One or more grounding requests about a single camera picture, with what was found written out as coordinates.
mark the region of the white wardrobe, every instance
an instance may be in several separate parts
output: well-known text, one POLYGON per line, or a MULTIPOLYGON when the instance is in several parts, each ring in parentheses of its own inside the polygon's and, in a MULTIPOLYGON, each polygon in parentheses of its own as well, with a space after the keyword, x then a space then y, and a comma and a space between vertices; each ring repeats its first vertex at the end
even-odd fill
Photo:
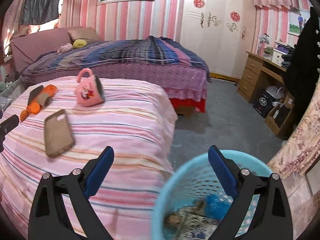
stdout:
POLYGON ((204 59, 211 73, 241 79, 253 42, 253 0, 204 0, 202 8, 194 1, 184 2, 181 45, 204 59))

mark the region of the metal bolt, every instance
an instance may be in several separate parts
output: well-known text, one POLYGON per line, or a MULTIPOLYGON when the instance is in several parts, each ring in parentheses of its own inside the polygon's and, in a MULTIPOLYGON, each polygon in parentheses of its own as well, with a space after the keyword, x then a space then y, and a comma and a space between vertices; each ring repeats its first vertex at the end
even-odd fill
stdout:
POLYGON ((242 169, 241 170, 241 174, 244 175, 244 176, 248 176, 250 174, 250 171, 247 170, 247 169, 242 169))
POLYGON ((73 175, 79 175, 81 173, 81 169, 75 169, 72 171, 73 175))
POLYGON ((272 174, 272 177, 273 177, 274 179, 279 179, 279 178, 280 178, 279 175, 276 174, 276 173, 273 173, 273 174, 272 174))
POLYGON ((42 178, 48 179, 50 177, 50 173, 46 172, 45 174, 42 175, 42 178))

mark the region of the desk drawer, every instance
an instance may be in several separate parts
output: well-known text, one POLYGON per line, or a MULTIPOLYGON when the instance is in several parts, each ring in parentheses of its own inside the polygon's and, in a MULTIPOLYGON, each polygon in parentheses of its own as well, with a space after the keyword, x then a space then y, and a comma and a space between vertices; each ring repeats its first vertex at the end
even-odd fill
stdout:
POLYGON ((260 68, 262 67, 262 63, 248 57, 245 67, 259 74, 260 68))
POLYGON ((250 85, 244 79, 241 79, 240 84, 239 84, 239 89, 249 98, 251 97, 251 95, 253 93, 253 86, 250 85))
POLYGON ((242 74, 242 78, 246 81, 249 82, 249 84, 255 86, 255 84, 257 83, 257 79, 258 79, 258 74, 251 71, 248 68, 244 69, 244 72, 242 74))

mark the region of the orange object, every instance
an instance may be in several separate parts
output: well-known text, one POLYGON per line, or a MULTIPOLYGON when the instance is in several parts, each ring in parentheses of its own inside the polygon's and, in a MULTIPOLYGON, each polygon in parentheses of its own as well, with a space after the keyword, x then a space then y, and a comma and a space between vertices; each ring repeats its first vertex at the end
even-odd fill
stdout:
POLYGON ((54 85, 46 86, 27 106, 25 110, 23 110, 20 114, 20 121, 23 122, 29 116, 29 114, 39 114, 41 111, 41 106, 37 102, 37 98, 42 93, 47 93, 50 97, 53 97, 57 93, 58 89, 54 85))

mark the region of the dark curtain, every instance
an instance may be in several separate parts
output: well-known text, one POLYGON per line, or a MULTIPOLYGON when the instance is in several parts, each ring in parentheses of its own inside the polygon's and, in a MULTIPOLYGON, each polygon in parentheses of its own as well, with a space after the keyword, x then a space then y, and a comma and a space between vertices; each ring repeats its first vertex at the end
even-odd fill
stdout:
POLYGON ((41 25, 59 18, 59 0, 25 0, 20 25, 41 25))

